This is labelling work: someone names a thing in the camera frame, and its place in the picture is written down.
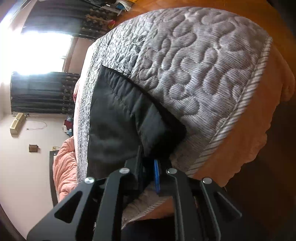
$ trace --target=gray quilted bedspread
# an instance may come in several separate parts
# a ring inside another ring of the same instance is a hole
[[[86,177],[89,112],[101,65],[137,83],[187,128],[171,155],[192,175],[248,105],[264,71],[271,37],[254,22],[211,8],[161,9],[125,21],[95,42],[78,121],[78,180]],[[149,186],[124,212],[144,216],[164,199]]]

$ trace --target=striped fabric edge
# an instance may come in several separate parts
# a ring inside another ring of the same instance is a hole
[[[219,145],[223,142],[223,140],[226,138],[228,133],[232,130],[235,123],[238,121],[240,115],[244,112],[244,110],[248,106],[249,102],[252,99],[253,94],[255,93],[256,88],[259,85],[261,76],[263,75],[264,69],[266,67],[271,44],[272,44],[272,37],[268,36],[266,38],[264,46],[262,48],[260,58],[258,59],[257,64],[251,74],[251,77],[248,80],[246,87],[243,89],[242,94],[239,98],[239,101],[233,109],[233,112],[229,115],[229,117],[225,120],[225,122],[222,124],[222,126],[219,128],[219,130],[216,132],[216,134],[210,140],[209,144],[206,146],[206,148],[200,154],[198,159],[196,159],[196,161],[188,169],[186,174],[189,177],[192,177],[194,175],[194,173],[196,173],[196,171],[210,157],[210,155],[213,154],[218,149]],[[129,220],[126,220],[125,223],[122,225],[122,229],[128,223],[134,222],[134,221],[138,220],[139,218],[142,218],[145,215],[147,215],[148,213],[152,212],[155,208],[157,208],[161,204],[163,204],[167,199],[168,199],[167,197],[162,198],[161,200],[159,200],[156,203],[154,203],[153,205],[149,206],[143,212],[139,213],[135,217],[133,217]]]

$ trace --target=black metal mount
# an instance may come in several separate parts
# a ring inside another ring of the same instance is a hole
[[[109,177],[86,178],[29,232],[28,241],[119,241],[123,200],[143,191],[142,150]],[[211,178],[201,181],[158,161],[160,196],[172,196],[179,241],[234,240],[228,236],[242,218],[227,193]],[[249,240],[243,235],[239,240]]]

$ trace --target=metal screw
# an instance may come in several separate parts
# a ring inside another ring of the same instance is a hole
[[[123,167],[119,170],[119,172],[122,174],[127,174],[127,173],[129,173],[129,169],[127,167]]]
[[[169,168],[169,169],[167,170],[167,172],[168,172],[169,174],[176,174],[176,173],[177,173],[177,169],[175,169],[175,168]]]
[[[94,182],[94,179],[93,179],[92,177],[87,177],[86,179],[84,179],[84,182],[85,182],[86,184],[91,184],[91,183]]]
[[[204,184],[211,184],[212,183],[212,179],[210,177],[205,177],[205,178],[203,178],[202,182]]]

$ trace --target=window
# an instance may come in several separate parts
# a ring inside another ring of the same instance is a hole
[[[63,72],[73,37],[60,33],[28,32],[17,41],[13,71],[19,74]]]

